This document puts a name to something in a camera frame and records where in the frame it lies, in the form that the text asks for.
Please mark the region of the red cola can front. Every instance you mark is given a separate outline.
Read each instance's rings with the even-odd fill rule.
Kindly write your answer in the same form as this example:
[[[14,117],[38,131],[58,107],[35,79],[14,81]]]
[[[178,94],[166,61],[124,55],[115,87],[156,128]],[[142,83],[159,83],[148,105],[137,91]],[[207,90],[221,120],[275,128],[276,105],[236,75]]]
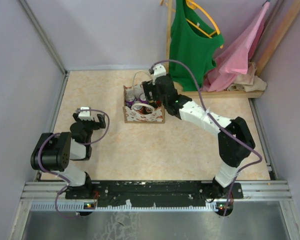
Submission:
[[[140,114],[143,114],[144,113],[144,106],[143,105],[140,105],[139,103],[135,103],[131,106],[131,109],[133,111],[136,111]]]

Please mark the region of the green glass bottle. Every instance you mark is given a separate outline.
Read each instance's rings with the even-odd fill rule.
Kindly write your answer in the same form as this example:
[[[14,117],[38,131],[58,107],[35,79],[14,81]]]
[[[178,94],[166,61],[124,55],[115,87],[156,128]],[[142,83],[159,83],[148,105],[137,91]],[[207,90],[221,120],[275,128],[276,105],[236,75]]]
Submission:
[[[154,110],[156,110],[159,107],[155,100],[149,101],[148,105],[150,105]]]

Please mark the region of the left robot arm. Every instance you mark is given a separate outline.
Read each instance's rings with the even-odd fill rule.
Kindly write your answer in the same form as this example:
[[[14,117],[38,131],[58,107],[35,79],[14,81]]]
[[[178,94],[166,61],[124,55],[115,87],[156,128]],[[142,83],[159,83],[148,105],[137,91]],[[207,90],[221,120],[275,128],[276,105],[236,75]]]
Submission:
[[[97,119],[88,107],[73,113],[74,123],[69,131],[42,133],[30,157],[32,169],[60,177],[66,182],[67,199],[88,199],[93,195],[94,185],[85,171],[78,169],[72,161],[87,161],[92,155],[94,131],[109,130],[110,118],[97,111]]]

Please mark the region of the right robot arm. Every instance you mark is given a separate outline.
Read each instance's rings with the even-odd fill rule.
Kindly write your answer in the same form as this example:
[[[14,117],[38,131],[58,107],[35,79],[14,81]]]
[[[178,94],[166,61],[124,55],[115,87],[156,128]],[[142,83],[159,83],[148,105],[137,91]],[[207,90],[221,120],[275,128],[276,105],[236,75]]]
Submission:
[[[171,116],[195,124],[217,138],[222,163],[211,187],[205,191],[205,197],[225,198],[231,192],[231,182],[237,176],[241,162],[256,146],[246,121],[205,110],[192,98],[179,94],[169,75],[144,81],[141,85],[147,101],[159,101]]]

